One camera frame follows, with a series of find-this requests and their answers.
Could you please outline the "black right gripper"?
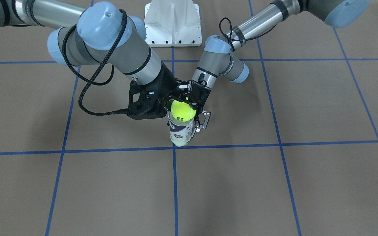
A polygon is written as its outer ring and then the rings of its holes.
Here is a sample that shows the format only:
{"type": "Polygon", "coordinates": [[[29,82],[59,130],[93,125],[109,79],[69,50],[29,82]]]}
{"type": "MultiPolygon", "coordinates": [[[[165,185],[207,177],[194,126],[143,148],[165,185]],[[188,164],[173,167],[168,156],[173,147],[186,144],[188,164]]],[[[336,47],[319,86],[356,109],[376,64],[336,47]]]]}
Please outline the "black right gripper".
{"type": "Polygon", "coordinates": [[[190,85],[188,82],[183,82],[181,84],[177,83],[173,73],[162,62],[159,74],[152,82],[143,86],[143,92],[140,95],[140,99],[143,103],[159,103],[159,113],[165,116],[167,112],[171,110],[174,100],[187,103],[191,106],[188,97],[189,88],[190,85]]]}

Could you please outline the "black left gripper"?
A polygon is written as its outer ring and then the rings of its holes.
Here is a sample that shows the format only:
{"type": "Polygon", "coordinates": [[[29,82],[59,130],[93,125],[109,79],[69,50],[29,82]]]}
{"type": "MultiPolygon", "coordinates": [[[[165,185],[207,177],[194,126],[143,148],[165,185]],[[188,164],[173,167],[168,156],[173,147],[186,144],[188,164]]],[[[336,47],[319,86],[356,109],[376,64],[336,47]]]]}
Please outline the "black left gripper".
{"type": "Polygon", "coordinates": [[[189,102],[191,107],[196,111],[192,134],[196,134],[207,128],[211,117],[210,111],[203,111],[203,107],[208,99],[211,89],[207,87],[207,82],[205,80],[202,80],[201,82],[189,80],[188,84],[190,85],[190,88],[188,89],[189,102]]]}

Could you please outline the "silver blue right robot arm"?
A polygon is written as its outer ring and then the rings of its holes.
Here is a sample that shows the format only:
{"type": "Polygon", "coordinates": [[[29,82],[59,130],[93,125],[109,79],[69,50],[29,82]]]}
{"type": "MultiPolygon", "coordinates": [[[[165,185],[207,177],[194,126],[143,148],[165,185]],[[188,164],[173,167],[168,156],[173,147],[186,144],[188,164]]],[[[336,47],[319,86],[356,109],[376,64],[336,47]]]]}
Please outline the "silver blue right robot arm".
{"type": "Polygon", "coordinates": [[[197,110],[194,82],[176,79],[146,43],[147,29],[110,2],[88,9],[59,0],[0,0],[0,27],[54,28],[47,40],[53,60],[86,82],[78,106],[93,116],[126,114],[136,120],[162,118],[179,101],[197,110]],[[130,79],[125,109],[92,112],[83,105],[90,86],[108,84],[118,69],[130,79]]]}

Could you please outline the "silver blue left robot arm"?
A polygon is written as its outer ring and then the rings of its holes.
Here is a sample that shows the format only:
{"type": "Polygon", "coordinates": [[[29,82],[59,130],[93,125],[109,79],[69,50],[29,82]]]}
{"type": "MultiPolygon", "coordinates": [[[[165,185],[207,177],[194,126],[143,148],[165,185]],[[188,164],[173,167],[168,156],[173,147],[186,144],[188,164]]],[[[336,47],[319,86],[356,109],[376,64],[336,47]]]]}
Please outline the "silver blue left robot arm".
{"type": "Polygon", "coordinates": [[[249,74],[247,65],[234,54],[251,40],[269,33],[291,15],[307,11],[333,28],[342,28],[359,18],[368,0],[274,0],[266,8],[221,35],[209,36],[192,80],[210,91],[219,76],[242,83],[249,74]]]}

